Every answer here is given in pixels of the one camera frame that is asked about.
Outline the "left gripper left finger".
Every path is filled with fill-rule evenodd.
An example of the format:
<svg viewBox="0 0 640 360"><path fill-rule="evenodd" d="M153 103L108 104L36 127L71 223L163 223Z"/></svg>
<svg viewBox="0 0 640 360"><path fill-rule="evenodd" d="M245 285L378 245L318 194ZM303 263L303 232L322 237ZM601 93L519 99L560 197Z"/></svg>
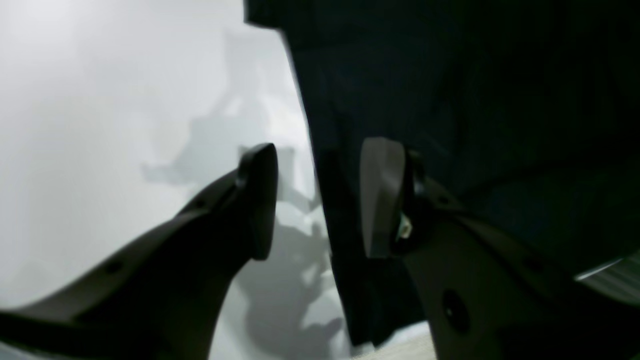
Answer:
<svg viewBox="0 0 640 360"><path fill-rule="evenodd" d="M54 360L206 360L233 278L270 254L278 177L275 146L250 148L169 221L50 296L2 310L2 344Z"/></svg>

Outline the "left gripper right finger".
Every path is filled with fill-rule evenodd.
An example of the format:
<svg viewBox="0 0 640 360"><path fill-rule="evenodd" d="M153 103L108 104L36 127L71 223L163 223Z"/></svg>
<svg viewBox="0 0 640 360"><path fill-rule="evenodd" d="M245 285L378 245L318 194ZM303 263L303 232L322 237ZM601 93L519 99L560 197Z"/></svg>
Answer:
<svg viewBox="0 0 640 360"><path fill-rule="evenodd" d="M370 258L399 257L439 360L637 360L639 253L576 275L471 214L418 152L364 140L361 227Z"/></svg>

